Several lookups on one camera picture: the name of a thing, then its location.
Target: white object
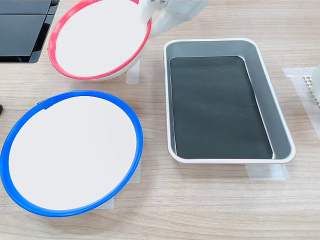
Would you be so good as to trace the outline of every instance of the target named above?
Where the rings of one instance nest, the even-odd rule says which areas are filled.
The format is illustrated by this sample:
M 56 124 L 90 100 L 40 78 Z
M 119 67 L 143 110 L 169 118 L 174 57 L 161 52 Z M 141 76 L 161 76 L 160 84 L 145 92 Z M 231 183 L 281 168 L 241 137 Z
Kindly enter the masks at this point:
M 150 37 L 192 20 L 208 3 L 209 0 L 168 0 L 163 12 L 152 25 Z
M 320 65 L 312 73 L 312 93 L 314 98 L 320 104 Z
M 93 96 L 62 100 L 17 133 L 9 172 L 17 191 L 50 210 L 89 205 L 124 179 L 137 147 L 134 125 L 114 103 Z
M 151 23 L 142 23 L 141 9 L 131 0 L 85 0 L 53 30 L 50 60 L 70 78 L 115 78 L 139 60 L 150 28 Z

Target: silver tray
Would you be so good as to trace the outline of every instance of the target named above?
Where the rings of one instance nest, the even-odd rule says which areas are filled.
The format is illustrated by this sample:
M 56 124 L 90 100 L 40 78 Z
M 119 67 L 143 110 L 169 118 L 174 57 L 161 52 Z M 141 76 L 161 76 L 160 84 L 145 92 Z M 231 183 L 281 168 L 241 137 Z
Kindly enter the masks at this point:
M 247 38 L 173 40 L 164 46 L 163 56 L 167 147 L 175 160 L 184 164 L 284 164 L 294 158 L 296 154 L 294 142 L 255 42 Z M 224 56 L 237 56 L 244 61 L 272 149 L 270 159 L 183 158 L 177 155 L 170 61 L 173 58 Z

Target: metal tray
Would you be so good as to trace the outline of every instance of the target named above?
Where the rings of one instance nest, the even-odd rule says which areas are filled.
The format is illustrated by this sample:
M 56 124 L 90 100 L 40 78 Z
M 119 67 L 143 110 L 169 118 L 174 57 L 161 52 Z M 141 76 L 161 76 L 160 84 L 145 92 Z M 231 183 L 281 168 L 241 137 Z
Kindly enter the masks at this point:
M 292 140 L 291 134 L 289 132 L 289 129 L 286 124 L 283 113 L 281 111 L 281 108 L 279 106 L 274 89 L 271 85 L 271 81 L 269 79 L 261 53 L 255 42 L 247 38 L 173 40 L 168 42 L 164 46 L 163 56 L 164 56 L 163 60 L 164 60 L 164 71 L 165 71 L 167 147 L 170 155 L 175 160 L 185 164 L 284 164 L 284 163 L 288 163 L 294 158 L 296 154 L 296 148 L 295 148 L 294 142 Z M 246 71 L 245 75 L 249 79 L 250 88 L 251 90 L 253 90 L 252 98 L 254 100 L 254 104 L 257 106 L 256 109 L 259 114 L 261 126 L 265 131 L 265 139 L 267 139 L 266 141 L 268 142 L 270 147 L 270 155 L 269 157 L 264 157 L 264 158 L 257 158 L 257 157 L 243 158 L 242 156 L 237 156 L 237 151 L 241 149 L 241 146 L 240 147 L 237 146 L 238 147 L 237 150 L 228 149 L 225 151 L 225 153 L 232 153 L 231 155 L 226 154 L 226 156 L 232 156 L 232 157 L 224 158 L 220 156 L 217 158 L 211 158 L 206 156 L 205 154 L 204 155 L 200 154 L 200 155 L 206 156 L 206 157 L 182 156 L 183 154 L 177 153 L 177 143 L 176 143 L 176 136 L 175 136 L 176 134 L 175 134 L 173 85 L 172 85 L 173 67 L 171 69 L 171 60 L 176 58 L 189 59 L 189 58 L 227 57 L 227 56 L 240 57 L 244 62 L 243 68 L 244 68 L 244 71 Z M 180 89 L 179 91 L 181 91 L 181 89 L 184 89 L 183 84 L 184 82 L 182 82 L 182 87 L 179 88 Z M 246 139 L 248 140 L 249 139 L 248 136 L 246 136 L 246 138 L 244 138 L 243 141 L 246 141 Z M 250 149 L 249 142 L 248 141 L 246 142 L 246 146 L 247 147 L 249 146 L 249 148 L 246 148 L 247 150 Z

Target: wood grain surface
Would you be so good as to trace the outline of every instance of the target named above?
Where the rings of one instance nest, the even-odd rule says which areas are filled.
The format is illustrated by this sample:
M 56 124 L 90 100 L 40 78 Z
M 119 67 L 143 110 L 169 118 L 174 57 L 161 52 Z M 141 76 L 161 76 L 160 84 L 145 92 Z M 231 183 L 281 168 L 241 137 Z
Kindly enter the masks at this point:
M 77 2 L 61 0 L 54 24 Z M 168 154 L 164 44 L 231 37 L 260 47 L 297 148 L 285 181 L 250 180 L 245 165 L 178 164 Z M 15 204 L 0 184 L 0 240 L 319 240 L 320 140 L 282 71 L 319 63 L 320 1 L 212 0 L 194 20 L 148 41 L 138 85 L 127 85 L 125 75 L 105 82 L 69 79 L 53 68 L 46 50 L 35 64 L 0 64 L 1 147 L 26 111 L 71 90 L 123 99 L 144 133 L 140 183 L 126 185 L 114 209 L 42 217 Z

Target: tape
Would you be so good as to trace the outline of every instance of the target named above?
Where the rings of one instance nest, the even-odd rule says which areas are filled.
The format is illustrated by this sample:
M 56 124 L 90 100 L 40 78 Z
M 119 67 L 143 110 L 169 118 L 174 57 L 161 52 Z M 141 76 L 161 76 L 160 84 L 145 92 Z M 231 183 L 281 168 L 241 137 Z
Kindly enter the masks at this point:
M 140 183 L 140 172 L 141 172 L 141 164 L 139 162 L 139 164 L 136 167 L 132 177 L 128 181 L 128 184 L 138 184 L 138 183 Z
M 138 184 L 140 183 L 140 172 L 141 172 L 141 163 L 139 162 L 138 166 L 136 167 L 132 177 L 127 182 L 127 184 Z M 101 210 L 101 209 L 113 209 L 114 208 L 115 198 L 111 198 L 110 200 L 106 201 L 104 204 L 96 207 L 94 210 Z
M 140 74 L 140 60 L 126 72 L 126 84 L 138 84 L 139 83 L 139 74 Z
M 302 105 L 312 123 L 312 126 L 320 139 L 320 109 L 318 103 L 311 94 L 304 76 L 310 76 L 317 67 L 290 67 L 282 68 L 285 76 L 290 78 Z
M 111 198 L 108 201 L 106 201 L 104 204 L 96 207 L 94 210 L 100 210 L 100 209 L 113 209 L 114 208 L 114 201 L 115 198 Z
M 285 164 L 246 164 L 245 169 L 250 180 L 285 181 L 289 178 Z

